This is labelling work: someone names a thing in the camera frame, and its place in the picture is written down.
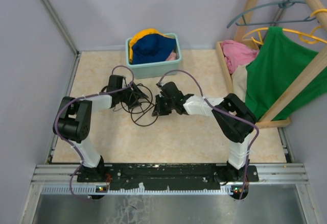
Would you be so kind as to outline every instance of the white wall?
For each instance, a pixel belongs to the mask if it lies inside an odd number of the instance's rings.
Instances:
[[[145,28],[178,35],[182,48],[213,48],[233,36],[246,0],[50,0],[79,50],[119,49]],[[259,4],[280,0],[259,0]],[[275,8],[253,19],[269,20]]]
[[[321,1],[327,7],[327,0]],[[301,5],[288,9],[283,19],[302,19],[310,14],[310,8]],[[282,26],[310,33],[317,25],[318,22],[315,20],[306,23],[288,23]],[[318,30],[315,35],[327,39],[327,33],[322,29]],[[295,34],[288,34],[288,37],[316,51],[320,51],[325,46],[322,43],[315,45],[304,44]],[[293,113],[291,120],[292,123],[287,127],[287,134],[291,141],[295,160],[305,164],[310,184],[315,191],[319,206],[323,210],[327,205],[327,192],[323,191],[325,182],[327,182],[327,94]],[[324,211],[323,215],[325,222],[327,222],[327,212]]]
[[[74,55],[40,0],[0,0],[0,222],[17,224]]]

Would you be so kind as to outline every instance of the yellow hanger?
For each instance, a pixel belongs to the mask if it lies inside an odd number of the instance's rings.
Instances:
[[[319,9],[319,10],[316,10],[316,11],[314,11],[314,12],[311,13],[310,17],[313,17],[314,15],[316,15],[317,13],[320,13],[320,12],[327,12],[327,9]],[[317,29],[321,29],[321,28],[322,28],[322,26],[315,27],[311,31],[310,35],[312,36]],[[299,38],[300,38],[301,41],[303,41],[304,43],[307,43],[307,44],[315,44],[315,43],[319,42],[319,40],[310,41],[310,40],[307,40],[307,39],[303,39],[302,34],[299,35]]]
[[[261,32],[260,32],[260,31],[262,31],[262,30],[268,30],[268,29],[269,29],[268,27],[265,27],[265,28],[258,28],[258,29],[252,30],[252,31],[248,32],[246,35],[244,35],[244,36],[242,37],[242,39],[244,39],[246,36],[248,36],[248,35],[250,35],[250,34],[253,34],[254,32],[258,32],[259,40],[260,40],[260,41],[257,41],[257,40],[256,40],[255,38],[253,38],[253,37],[251,37],[251,39],[253,40],[253,42],[255,42],[255,43],[257,43],[257,44],[261,44],[261,45],[263,45],[264,42],[263,42],[263,40],[262,40],[262,36],[261,36]],[[313,36],[313,35],[310,35],[310,34],[306,34],[306,33],[303,33],[303,32],[299,32],[299,31],[297,31],[297,30],[293,30],[293,29],[285,29],[285,28],[283,28],[283,31],[285,31],[285,32],[290,32],[290,33],[294,33],[294,34],[298,34],[299,36],[306,36],[306,37],[308,37],[308,38],[315,39],[316,41],[314,41],[314,43],[317,43],[318,41],[320,41],[320,42],[322,42],[322,43],[327,44],[327,41],[324,40],[324,39],[321,39],[321,38],[318,38],[318,37],[316,37],[316,36]]]

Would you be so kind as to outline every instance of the clothes hanger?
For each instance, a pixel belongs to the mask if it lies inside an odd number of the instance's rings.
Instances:
[[[327,9],[319,9],[319,10],[316,10],[316,11],[314,11],[314,12],[311,13],[310,17],[313,17],[314,15],[316,15],[317,13],[320,13],[320,12],[327,12]],[[322,28],[322,26],[316,26],[311,31],[310,36],[312,36],[316,32],[317,29],[321,29],[321,28]],[[307,44],[315,44],[315,43],[319,42],[318,40],[310,41],[308,39],[303,39],[303,35],[302,34],[299,35],[299,38],[300,38],[301,41],[303,41],[304,43],[307,43]]]
[[[257,44],[260,44],[260,45],[263,45],[264,42],[263,42],[263,39],[262,39],[262,36],[261,36],[261,32],[262,30],[268,30],[269,28],[268,27],[265,27],[265,28],[258,28],[258,29],[255,29],[255,30],[252,30],[250,32],[248,32],[247,34],[245,34],[242,39],[244,39],[246,36],[250,35],[250,34],[253,34],[254,32],[257,32],[258,33],[258,36],[259,36],[259,41],[257,41],[253,36],[251,37],[252,41],[257,43]],[[324,39],[321,39],[319,37],[316,37],[316,36],[313,36],[311,34],[306,34],[306,33],[303,33],[303,32],[300,32],[300,31],[297,31],[297,30],[293,30],[293,29],[285,29],[283,28],[283,31],[285,32],[290,32],[290,33],[294,33],[294,34],[298,34],[299,36],[306,36],[308,38],[312,38],[312,39],[315,39],[315,41],[308,41],[308,42],[305,42],[305,43],[308,43],[308,44],[315,44],[317,42],[322,42],[322,43],[325,43],[327,44],[327,41],[324,40]]]
[[[256,9],[260,9],[260,8],[263,8],[263,7],[278,5],[279,8],[286,9],[286,8],[290,8],[290,7],[294,6],[295,4],[306,4],[306,2],[305,1],[286,0],[286,1],[280,1],[280,2],[271,2],[271,3],[263,4],[263,5],[260,5],[260,6],[256,6],[256,7],[253,7],[251,9],[248,9],[248,10],[242,12],[241,14],[239,14],[235,18],[233,18],[229,22],[229,24],[227,25],[227,28],[229,28],[233,23],[235,23],[237,26],[252,26],[252,25],[264,25],[264,24],[274,24],[274,23],[307,22],[307,21],[313,21],[313,20],[316,19],[315,17],[308,16],[305,19],[299,19],[299,20],[269,21],[269,22],[247,23],[246,20],[245,20],[245,17],[244,17],[244,15],[246,13],[249,13],[251,11],[254,11]],[[238,23],[237,22],[237,20],[239,18],[242,18],[243,19],[243,23]]]

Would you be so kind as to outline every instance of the blue cloth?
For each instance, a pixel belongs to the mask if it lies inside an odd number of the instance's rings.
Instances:
[[[139,39],[133,50],[132,64],[163,62],[176,47],[176,40],[160,34],[149,34]]]

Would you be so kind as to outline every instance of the wooden table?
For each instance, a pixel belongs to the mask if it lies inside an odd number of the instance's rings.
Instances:
[[[194,75],[206,97],[224,97],[227,88],[216,51],[184,50],[180,68]],[[97,93],[107,85],[111,70],[125,64],[124,51],[83,52],[74,80],[71,96]],[[122,74],[131,75],[123,68]],[[135,80],[149,87],[153,95],[159,93],[159,78]],[[193,80],[183,73],[167,76],[184,93],[199,94]],[[151,121],[151,112],[142,123]],[[90,137],[105,162],[119,163],[223,163],[228,159],[228,139],[214,118],[180,116],[177,113],[159,117],[149,127],[136,126],[124,110],[112,109],[94,113]],[[252,163],[285,162],[285,155],[277,128],[261,129],[251,149]],[[75,151],[66,142],[58,140],[52,162],[79,162]]]

